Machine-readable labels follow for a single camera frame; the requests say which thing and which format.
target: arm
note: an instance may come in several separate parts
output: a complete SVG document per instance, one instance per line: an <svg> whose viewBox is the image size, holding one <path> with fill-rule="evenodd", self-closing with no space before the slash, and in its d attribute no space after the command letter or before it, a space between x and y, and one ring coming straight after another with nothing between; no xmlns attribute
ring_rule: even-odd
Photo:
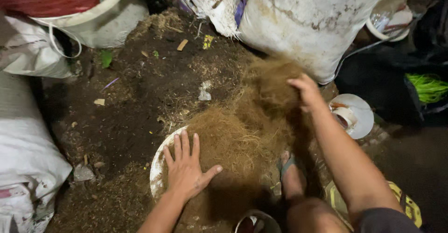
<svg viewBox="0 0 448 233"><path fill-rule="evenodd" d="M352 223L369 208L385 207L401 212L383 174L334 119L316 83L306 75L288 82L301 91L323 157L347 204Z"/></svg>
<svg viewBox="0 0 448 233"><path fill-rule="evenodd" d="M167 146L164 147L165 160L168 165L168 190L162 195L155 208L149 213L137 233L169 233L173 230L182 208L188 200L201 192L210 180L222 171L220 165L202 173L199 165L199 136L193 136L193 151L187 131L182 131L182 143L179 135L174 135L173 160Z"/></svg>

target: green fiber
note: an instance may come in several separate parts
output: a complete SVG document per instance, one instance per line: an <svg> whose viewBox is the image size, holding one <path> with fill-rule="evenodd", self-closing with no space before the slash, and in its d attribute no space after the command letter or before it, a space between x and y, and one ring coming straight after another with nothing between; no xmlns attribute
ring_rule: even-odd
<svg viewBox="0 0 448 233"><path fill-rule="evenodd" d="M112 62L112 53L109 50L101 50L102 67L108 68Z"/></svg>
<svg viewBox="0 0 448 233"><path fill-rule="evenodd" d="M437 79L437 76L425 74L406 74L418 93L418 99L424 103L438 102L448 93L448 82Z"/></svg>

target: hand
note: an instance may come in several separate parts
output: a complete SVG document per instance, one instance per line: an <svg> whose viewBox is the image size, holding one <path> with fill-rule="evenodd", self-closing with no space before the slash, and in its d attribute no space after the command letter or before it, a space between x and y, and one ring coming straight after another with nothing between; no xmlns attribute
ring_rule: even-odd
<svg viewBox="0 0 448 233"><path fill-rule="evenodd" d="M210 180L222 171L220 165L210 168L206 173L202 173L199 164L199 135L193 135L193 152L190 155L190 143L188 133L183 130L182 145L179 135L174 135L174 155L172 159L168 146L164 146L165 160L168 164L168 192L175 193L181 197L183 202L196 196L210 183Z"/></svg>
<svg viewBox="0 0 448 233"><path fill-rule="evenodd" d="M309 76L303 74L300 78L288 79L288 83L300 90L300 96L305 105L302 108L303 111L313 111L322 106L326 106L317 84Z"/></svg>

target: green leaf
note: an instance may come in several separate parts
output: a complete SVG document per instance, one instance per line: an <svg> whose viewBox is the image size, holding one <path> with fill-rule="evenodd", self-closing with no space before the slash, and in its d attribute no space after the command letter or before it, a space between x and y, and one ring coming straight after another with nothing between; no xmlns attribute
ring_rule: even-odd
<svg viewBox="0 0 448 233"><path fill-rule="evenodd" d="M101 60L103 62L102 67L108 68L112 62L112 53L109 50L101 51Z"/></svg>

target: left hand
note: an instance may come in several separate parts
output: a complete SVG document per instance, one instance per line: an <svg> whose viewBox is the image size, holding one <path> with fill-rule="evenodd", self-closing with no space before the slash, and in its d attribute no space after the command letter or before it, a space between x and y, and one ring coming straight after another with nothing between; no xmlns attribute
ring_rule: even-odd
<svg viewBox="0 0 448 233"><path fill-rule="evenodd" d="M210 183L210 180L222 171L220 165L210 168L203 173L199 164L199 135L193 135L193 151L190 155L188 133L183 130L182 143L179 135L174 135L174 155L172 159L168 146L164 146L165 160L168 164L168 190L181 197L183 202L196 196Z"/></svg>

